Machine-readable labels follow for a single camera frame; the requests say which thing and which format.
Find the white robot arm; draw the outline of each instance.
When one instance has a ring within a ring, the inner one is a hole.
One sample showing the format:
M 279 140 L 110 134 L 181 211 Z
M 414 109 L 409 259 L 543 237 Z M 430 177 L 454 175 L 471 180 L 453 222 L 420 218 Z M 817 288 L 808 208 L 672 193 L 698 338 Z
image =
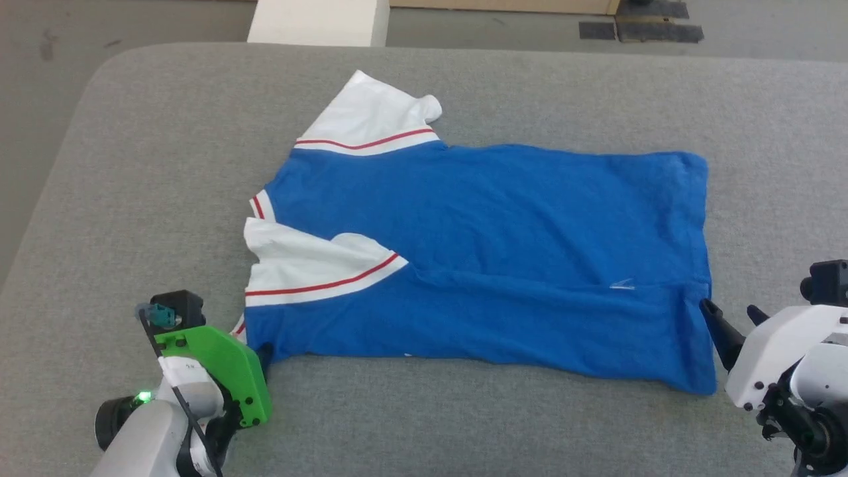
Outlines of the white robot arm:
M 273 345 L 248 348 L 206 326 L 202 308 L 187 290 L 136 307 L 162 382 L 100 406 L 94 430 L 106 453 L 92 477 L 222 477 L 235 433 L 267 422 Z
M 793 477 L 848 477 L 848 261 L 810 267 L 801 282 L 809 306 L 769 317 L 756 306 L 756 328 L 743 337 L 709 300 L 700 304 L 736 407 L 759 411 L 762 436 L 795 443 Z

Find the red stripe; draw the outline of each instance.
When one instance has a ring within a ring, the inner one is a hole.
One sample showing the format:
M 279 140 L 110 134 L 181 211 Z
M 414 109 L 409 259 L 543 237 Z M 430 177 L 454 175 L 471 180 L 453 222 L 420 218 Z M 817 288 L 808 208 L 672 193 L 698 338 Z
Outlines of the red stripe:
M 265 218 L 265 214 L 262 213 L 262 205 L 259 205 L 259 199 L 254 196 L 254 204 L 256 205 L 256 213 L 259 214 L 260 219 Z
M 402 132 L 400 134 L 395 134 L 394 136 L 386 137 L 385 139 L 380 139 L 379 141 L 374 141 L 373 143 L 362 144 L 360 146 L 348 146 L 347 144 L 337 143 L 335 141 L 331 141 L 329 139 L 301 139 L 294 143 L 294 145 L 298 144 L 332 144 L 333 146 L 338 146 L 340 148 L 345 149 L 365 149 L 371 146 L 378 146 L 380 144 L 385 144 L 389 141 L 393 141 L 395 139 L 401 139 L 402 137 L 415 136 L 416 134 L 424 134 L 425 132 L 432 132 L 431 128 L 426 129 L 416 129 L 415 131 Z
M 372 273 L 377 272 L 380 269 L 385 268 L 389 263 L 392 263 L 392 261 L 394 261 L 394 259 L 396 259 L 396 258 L 398 258 L 398 254 L 392 254 L 392 256 L 388 257 L 385 262 L 381 263 L 380 265 L 377 265 L 376 267 L 372 268 L 371 270 L 368 270 L 367 272 L 362 272 L 361 274 L 359 274 L 359 275 L 357 275 L 353 278 L 347 278 L 345 280 L 339 280 L 337 282 L 324 283 L 323 285 L 315 285 L 315 286 L 303 287 L 303 288 L 299 288 L 299 289 L 269 289 L 269 290 L 249 291 L 249 292 L 246 292 L 244 295 L 245 296 L 290 295 L 292 293 L 303 293 L 304 291 L 316 291 L 316 290 L 319 290 L 319 289 L 331 289 L 333 287 L 346 285 L 348 283 L 353 283 L 353 282 L 356 282 L 358 280 L 361 280 L 362 278 L 365 278 L 368 275 L 371 275 Z

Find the gray floor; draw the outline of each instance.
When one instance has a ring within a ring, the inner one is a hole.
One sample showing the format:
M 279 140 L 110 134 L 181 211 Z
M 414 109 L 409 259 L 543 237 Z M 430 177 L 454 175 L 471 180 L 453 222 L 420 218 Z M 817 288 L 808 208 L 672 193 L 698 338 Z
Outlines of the gray floor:
M 845 0 L 689 0 L 698 45 L 584 41 L 585 17 L 399 9 L 389 46 L 848 61 Z M 240 42 L 254 4 L 201 0 L 0 3 L 0 286 L 82 89 L 106 59 L 165 42 Z

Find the white sleeve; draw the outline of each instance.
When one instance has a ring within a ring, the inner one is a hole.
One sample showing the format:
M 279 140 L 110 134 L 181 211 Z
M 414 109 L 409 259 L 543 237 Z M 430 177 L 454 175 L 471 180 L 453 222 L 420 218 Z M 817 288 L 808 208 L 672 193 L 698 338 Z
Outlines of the white sleeve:
M 357 70 L 294 147 L 360 156 L 382 154 L 438 141 L 427 124 L 441 114 L 435 97 L 413 98 Z
M 250 269 L 245 306 L 285 305 L 354 293 L 408 262 L 375 240 L 341 233 L 332 240 L 248 218 L 244 239 L 259 258 Z

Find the gray padded table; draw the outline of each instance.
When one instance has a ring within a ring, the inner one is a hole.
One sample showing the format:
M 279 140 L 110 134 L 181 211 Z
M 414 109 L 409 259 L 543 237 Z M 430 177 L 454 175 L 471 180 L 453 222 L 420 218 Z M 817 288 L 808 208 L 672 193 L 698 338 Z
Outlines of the gray padded table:
M 177 44 L 111 59 L 77 108 L 0 295 L 0 475 L 86 476 L 100 403 L 159 382 L 133 306 L 188 288 L 230 329 L 248 199 L 355 69 L 431 93 L 447 143 L 687 149 L 711 167 L 716 301 L 798 304 L 848 256 L 848 66 L 577 53 Z M 302 356 L 230 477 L 783 475 L 723 394 L 470 361 Z

